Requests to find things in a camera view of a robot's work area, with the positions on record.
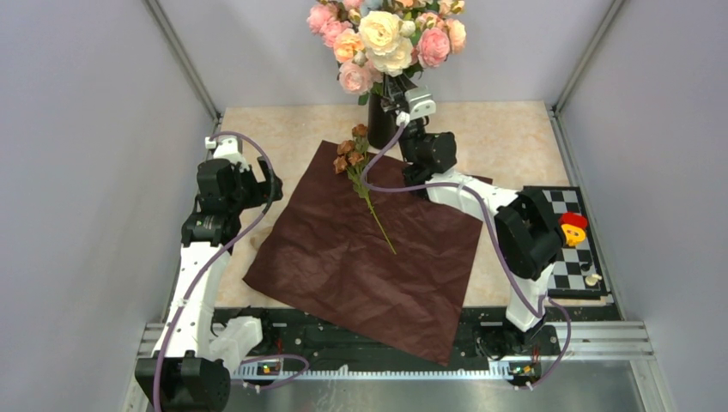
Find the black cylindrical vase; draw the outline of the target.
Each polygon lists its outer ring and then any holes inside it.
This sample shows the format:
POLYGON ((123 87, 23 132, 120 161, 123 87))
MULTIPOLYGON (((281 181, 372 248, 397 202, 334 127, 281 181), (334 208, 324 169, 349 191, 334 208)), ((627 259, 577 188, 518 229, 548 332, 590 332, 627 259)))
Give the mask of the black cylindrical vase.
POLYGON ((372 94, 368 102, 367 140, 369 146, 384 148, 396 134, 397 108, 378 94, 372 94))

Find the beige satin ribbon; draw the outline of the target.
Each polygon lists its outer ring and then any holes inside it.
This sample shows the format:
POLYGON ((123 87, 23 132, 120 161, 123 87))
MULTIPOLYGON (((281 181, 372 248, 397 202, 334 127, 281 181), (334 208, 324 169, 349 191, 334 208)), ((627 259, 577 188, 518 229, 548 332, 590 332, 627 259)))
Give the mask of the beige satin ribbon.
POLYGON ((258 251, 261 245, 268 239, 272 232, 272 226, 263 227, 253 233, 250 237, 251 248, 258 251))

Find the brown small rose stem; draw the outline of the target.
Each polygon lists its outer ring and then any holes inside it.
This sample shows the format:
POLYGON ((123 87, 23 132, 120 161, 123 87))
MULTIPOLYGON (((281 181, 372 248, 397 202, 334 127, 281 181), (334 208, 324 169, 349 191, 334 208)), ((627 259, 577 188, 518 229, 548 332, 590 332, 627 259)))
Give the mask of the brown small rose stem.
POLYGON ((333 161, 335 174, 345 173, 350 180, 353 190, 357 196, 366 202, 367 208, 376 222, 386 244, 393 254, 397 251, 387 235, 373 205, 370 190, 362 183, 365 167, 372 159, 368 153, 369 142, 367 139, 368 128, 364 124, 355 125, 351 130, 351 138, 340 142, 337 145, 337 156, 333 161))

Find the red paper bouquet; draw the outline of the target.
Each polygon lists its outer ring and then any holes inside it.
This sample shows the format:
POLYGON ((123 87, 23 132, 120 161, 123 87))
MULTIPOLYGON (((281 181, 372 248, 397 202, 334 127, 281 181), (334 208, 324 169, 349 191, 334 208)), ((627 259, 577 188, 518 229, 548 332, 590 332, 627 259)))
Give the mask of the red paper bouquet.
POLYGON ((403 163, 385 157, 361 199, 321 142, 244 280, 283 304, 446 366, 482 222, 396 193, 403 163))

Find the white rose stem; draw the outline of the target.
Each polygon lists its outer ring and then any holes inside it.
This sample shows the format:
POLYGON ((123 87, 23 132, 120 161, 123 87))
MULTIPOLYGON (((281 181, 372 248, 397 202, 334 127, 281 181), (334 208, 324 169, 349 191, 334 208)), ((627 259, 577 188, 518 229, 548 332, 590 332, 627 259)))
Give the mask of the white rose stem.
POLYGON ((414 28, 413 21, 403 21, 393 13, 369 11, 360 21, 358 34, 363 49, 355 54, 355 64, 363 67, 372 62, 383 75, 402 75, 413 64, 410 36, 414 28))

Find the colourful artificial flower bunch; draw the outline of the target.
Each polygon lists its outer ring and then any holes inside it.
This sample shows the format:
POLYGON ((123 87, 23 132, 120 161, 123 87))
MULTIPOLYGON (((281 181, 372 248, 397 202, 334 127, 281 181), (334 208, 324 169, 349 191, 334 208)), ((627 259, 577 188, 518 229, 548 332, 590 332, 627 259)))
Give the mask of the colourful artificial flower bunch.
POLYGON ((372 62, 363 67, 354 62, 355 54, 363 49, 358 34, 360 21, 369 11, 387 11, 415 23, 409 37, 414 46, 413 64, 402 74, 409 78, 441 66, 466 47, 465 25, 458 19, 464 13, 463 1, 317 1, 306 23, 311 33, 331 49, 342 89, 358 96, 361 105, 372 94, 384 94, 386 76, 372 62))

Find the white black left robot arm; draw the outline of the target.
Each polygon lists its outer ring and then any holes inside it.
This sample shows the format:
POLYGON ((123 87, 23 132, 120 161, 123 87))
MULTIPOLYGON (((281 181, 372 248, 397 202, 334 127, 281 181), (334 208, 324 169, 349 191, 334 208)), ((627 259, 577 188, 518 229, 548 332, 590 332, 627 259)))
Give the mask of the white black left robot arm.
POLYGON ((240 215, 260 208, 267 214, 282 198, 282 181, 270 159, 258 157, 264 174, 213 159, 197 167, 194 206, 181 228, 180 265, 161 336, 151 353, 137 360, 134 376, 156 411, 222 411, 233 373, 251 350, 266 354, 275 332, 252 317, 235 319, 212 332, 215 299, 234 245, 253 228, 240 215))

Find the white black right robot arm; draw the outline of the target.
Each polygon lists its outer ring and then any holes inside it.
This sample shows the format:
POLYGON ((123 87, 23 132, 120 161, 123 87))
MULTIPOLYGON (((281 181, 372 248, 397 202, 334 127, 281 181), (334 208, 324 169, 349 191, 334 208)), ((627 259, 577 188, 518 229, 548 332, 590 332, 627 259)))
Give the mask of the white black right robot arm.
POLYGON ((384 76, 380 105, 397 127, 385 148, 399 146, 407 164, 403 190, 486 225, 511 286, 503 341, 515 354, 527 353, 537 344, 536 326, 545 315, 549 279, 566 244, 549 200, 537 188, 500 188, 459 172, 455 135, 427 130, 436 103, 426 88, 407 76, 384 76))

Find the red yellow toy block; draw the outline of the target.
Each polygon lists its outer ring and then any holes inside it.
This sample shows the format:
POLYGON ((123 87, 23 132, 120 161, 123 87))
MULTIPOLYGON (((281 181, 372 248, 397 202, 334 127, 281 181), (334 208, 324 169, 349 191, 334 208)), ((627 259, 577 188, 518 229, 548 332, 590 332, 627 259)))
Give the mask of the red yellow toy block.
POLYGON ((559 224, 565 235, 566 245, 576 247, 586 240, 588 220, 583 215, 573 212, 564 213, 559 219, 559 224))

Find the black white checkerboard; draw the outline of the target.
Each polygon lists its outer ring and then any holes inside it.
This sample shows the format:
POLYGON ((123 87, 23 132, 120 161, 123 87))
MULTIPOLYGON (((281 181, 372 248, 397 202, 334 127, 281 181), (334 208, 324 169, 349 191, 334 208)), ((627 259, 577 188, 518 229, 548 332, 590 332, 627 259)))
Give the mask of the black white checkerboard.
MULTIPOLYGON (((570 212, 589 219, 582 193, 577 186, 538 186, 550 202, 557 217, 570 212)), ((604 280, 597 251, 591 242, 592 230, 586 229, 587 239, 577 246, 565 246, 558 253, 548 293, 555 299, 600 300, 609 290, 604 280)))

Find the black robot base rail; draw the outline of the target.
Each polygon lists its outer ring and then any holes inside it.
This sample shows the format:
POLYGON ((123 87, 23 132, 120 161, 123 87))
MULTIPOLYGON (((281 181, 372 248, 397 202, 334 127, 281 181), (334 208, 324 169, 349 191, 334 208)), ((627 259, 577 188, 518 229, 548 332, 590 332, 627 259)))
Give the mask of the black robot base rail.
POLYGON ((466 307, 460 315, 447 366, 406 353, 311 314, 282 308, 223 308, 213 315, 215 332, 242 316, 260 318, 263 341, 253 355, 297 354, 313 372, 348 367, 353 372, 484 371, 496 361, 539 362, 561 352, 552 325, 541 324, 526 338, 503 326, 502 307, 466 307))

